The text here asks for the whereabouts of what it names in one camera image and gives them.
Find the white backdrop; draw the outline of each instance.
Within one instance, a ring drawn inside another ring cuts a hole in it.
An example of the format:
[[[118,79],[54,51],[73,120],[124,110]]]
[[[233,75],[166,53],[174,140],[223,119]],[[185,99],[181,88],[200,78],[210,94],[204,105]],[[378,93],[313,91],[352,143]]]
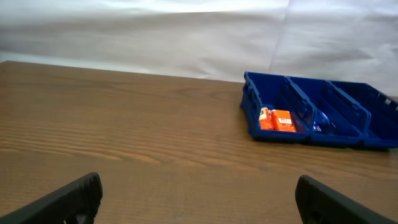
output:
[[[368,82],[398,96],[398,1],[0,0],[0,61],[243,82]]]

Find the blue plastic bin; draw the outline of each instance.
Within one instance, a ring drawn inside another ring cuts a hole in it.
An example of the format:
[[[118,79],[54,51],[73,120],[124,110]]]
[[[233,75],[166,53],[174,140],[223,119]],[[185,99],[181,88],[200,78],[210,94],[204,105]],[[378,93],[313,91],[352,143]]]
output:
[[[314,106],[289,78],[253,72],[246,72],[244,78],[241,107],[248,122],[248,131],[254,139],[299,141],[309,136]],[[259,117],[263,107],[290,111],[297,132],[261,130]]]
[[[371,113],[366,147],[398,147],[398,103],[366,83],[332,81]]]
[[[322,134],[314,130],[312,121],[311,142],[337,146],[348,146],[361,142],[363,134],[369,126],[370,113],[356,100],[330,81],[313,78],[289,78],[315,105],[313,121],[317,118],[317,110],[321,110],[335,125],[332,134]]]

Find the orange package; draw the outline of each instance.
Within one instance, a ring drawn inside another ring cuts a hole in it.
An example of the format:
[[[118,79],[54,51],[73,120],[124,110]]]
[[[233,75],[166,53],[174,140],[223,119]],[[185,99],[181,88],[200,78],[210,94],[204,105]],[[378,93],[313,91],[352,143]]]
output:
[[[275,130],[296,132],[296,128],[294,127],[289,111],[272,110],[271,117]]]
[[[262,130],[274,130],[274,125],[271,121],[271,113],[268,108],[261,108],[260,111],[260,129]]]

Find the wood grain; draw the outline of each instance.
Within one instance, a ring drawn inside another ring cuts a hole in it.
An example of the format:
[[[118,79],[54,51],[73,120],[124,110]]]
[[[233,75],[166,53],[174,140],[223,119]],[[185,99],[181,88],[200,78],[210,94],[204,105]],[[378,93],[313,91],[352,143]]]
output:
[[[308,174],[398,221],[395,150],[255,142],[241,83],[0,64],[0,215],[99,172],[96,223],[301,223]]]

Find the blue package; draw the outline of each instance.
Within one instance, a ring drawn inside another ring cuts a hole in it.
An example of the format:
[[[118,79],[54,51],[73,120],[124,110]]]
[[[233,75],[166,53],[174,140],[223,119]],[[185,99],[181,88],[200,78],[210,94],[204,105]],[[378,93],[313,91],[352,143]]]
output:
[[[314,131],[322,134],[334,134],[335,128],[335,124],[329,120],[328,116],[318,109],[313,122]]]

